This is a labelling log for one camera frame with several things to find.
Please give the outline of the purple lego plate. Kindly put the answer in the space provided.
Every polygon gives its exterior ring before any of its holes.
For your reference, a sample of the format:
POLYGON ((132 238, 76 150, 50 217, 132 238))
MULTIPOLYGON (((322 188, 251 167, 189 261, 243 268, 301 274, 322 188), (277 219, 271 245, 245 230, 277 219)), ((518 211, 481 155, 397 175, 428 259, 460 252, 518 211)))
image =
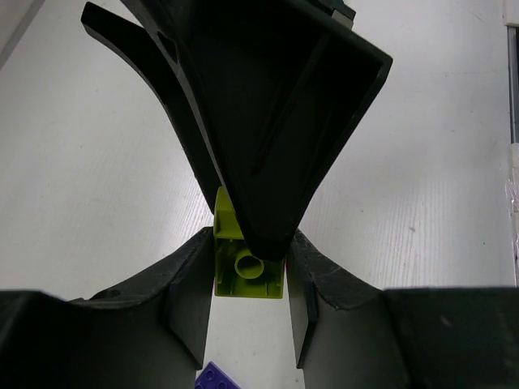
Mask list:
POLYGON ((240 386, 210 361, 196 378, 195 389, 240 389, 240 386))

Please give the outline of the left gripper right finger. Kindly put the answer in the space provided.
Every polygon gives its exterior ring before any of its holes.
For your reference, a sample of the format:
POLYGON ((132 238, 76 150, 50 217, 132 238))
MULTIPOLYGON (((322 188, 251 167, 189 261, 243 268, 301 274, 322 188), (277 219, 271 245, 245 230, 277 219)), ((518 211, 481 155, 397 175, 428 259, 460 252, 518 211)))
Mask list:
POLYGON ((378 289, 296 233, 287 257, 308 388, 515 388, 518 291, 378 289))

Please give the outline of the aluminium rail right side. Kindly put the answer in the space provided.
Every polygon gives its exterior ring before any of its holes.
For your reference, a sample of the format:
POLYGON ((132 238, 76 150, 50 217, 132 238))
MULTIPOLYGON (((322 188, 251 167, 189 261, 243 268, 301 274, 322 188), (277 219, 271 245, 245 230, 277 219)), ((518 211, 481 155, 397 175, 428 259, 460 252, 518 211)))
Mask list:
POLYGON ((503 21, 508 39, 508 84, 511 141, 518 143, 518 1, 503 1, 503 21))

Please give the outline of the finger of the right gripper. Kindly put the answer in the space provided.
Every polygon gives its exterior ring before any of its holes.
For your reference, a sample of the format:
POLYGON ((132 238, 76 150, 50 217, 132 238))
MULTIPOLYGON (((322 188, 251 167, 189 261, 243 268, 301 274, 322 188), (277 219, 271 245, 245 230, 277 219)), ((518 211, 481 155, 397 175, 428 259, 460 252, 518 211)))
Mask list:
POLYGON ((174 128, 209 209, 213 210, 220 178, 184 91, 150 34, 92 2, 85 4, 81 23, 89 36, 117 54, 152 90, 174 128))
POLYGON ((324 1, 128 1, 187 98, 253 255, 278 261, 392 58, 324 1))

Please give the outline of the lime green lego with swirl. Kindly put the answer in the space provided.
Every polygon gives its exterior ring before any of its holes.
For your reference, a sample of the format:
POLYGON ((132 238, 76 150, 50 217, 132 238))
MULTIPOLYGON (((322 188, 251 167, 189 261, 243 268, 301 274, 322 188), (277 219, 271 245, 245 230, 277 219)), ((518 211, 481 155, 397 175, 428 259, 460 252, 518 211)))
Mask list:
POLYGON ((216 195, 213 219, 215 280, 218 297, 281 299, 285 261, 254 256, 242 235, 224 187, 216 195))

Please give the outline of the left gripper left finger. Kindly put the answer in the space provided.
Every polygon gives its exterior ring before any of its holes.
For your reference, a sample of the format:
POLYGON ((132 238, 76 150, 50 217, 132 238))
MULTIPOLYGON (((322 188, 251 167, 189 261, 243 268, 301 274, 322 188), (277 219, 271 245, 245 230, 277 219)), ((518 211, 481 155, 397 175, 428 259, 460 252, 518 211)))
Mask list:
POLYGON ((207 227, 89 299, 2 292, 2 387, 192 388, 204 363, 213 276, 207 227))

